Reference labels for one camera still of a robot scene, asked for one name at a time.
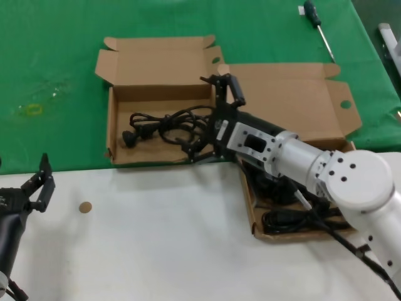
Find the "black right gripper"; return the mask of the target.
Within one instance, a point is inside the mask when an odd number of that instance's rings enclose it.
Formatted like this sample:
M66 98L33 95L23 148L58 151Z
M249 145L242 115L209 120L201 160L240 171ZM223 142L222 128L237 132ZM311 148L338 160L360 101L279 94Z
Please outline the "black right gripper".
M202 153L202 150L207 145L203 141L195 141L191 144L181 145L181 150L187 155L187 161L190 164L215 162L217 157L221 156L224 159L233 159L234 151L229 150L227 144L237 122L248 125L273 137L276 137L279 133L284 131L283 128L277 125L233 108L242 107L246 104L240 84L234 75L226 73L223 75L211 75L208 78L200 77L200 79L214 86L216 95L216 108L209 118L206 131L207 141L213 145L214 150ZM231 91L233 97L231 104L227 103L228 90ZM218 140L217 135L223 128L222 123L225 120L228 121L226 131L223 133L222 139Z

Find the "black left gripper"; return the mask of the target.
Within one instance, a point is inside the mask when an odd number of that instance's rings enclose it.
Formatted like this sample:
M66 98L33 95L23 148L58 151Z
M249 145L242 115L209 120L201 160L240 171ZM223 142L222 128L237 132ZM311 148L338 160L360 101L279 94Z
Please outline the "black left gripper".
M29 197L40 190L35 202ZM53 192L55 181L47 153L43 153L39 170L21 188L1 188L1 219L12 214L30 214L33 210L45 212Z

